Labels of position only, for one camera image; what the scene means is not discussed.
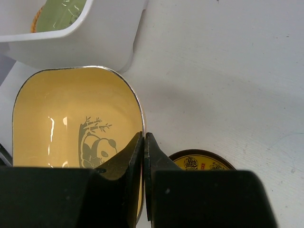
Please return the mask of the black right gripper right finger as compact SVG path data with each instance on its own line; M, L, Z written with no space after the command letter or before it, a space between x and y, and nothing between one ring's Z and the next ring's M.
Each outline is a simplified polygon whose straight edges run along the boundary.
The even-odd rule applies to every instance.
M260 179L251 171L184 171L144 141L147 218L154 228L275 228Z

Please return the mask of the green square panda dish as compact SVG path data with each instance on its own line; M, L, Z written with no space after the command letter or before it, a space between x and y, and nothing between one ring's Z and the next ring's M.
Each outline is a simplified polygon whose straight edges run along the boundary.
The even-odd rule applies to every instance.
M36 24L36 32L63 30L80 16L86 0L47 0Z

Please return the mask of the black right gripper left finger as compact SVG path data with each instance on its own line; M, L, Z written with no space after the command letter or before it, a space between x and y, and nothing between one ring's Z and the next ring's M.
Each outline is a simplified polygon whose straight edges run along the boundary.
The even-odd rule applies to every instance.
M3 228L134 228L143 133L95 169L0 168Z

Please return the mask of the round orange woven plate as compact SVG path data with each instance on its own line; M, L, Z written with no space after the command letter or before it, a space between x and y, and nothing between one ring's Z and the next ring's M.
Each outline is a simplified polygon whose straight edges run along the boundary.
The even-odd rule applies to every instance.
M33 18L33 21L32 21L32 23L31 23L31 27L30 27L30 32L31 32L31 33L36 33L36 24L37 24L37 21L38 21L38 18L39 18L39 16L40 16L40 14L41 14L41 12L42 12L42 10L43 10L43 7L44 7L44 6L42 6L42 7L39 9L39 11L36 13L36 15L35 15L34 18Z

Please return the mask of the yellow square panda dish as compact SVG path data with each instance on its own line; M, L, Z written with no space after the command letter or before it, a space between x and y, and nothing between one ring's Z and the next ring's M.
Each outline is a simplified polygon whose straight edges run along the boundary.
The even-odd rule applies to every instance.
M117 72L101 66L42 70L16 96L13 167L95 169L144 130L137 95ZM142 200L143 189L137 219Z

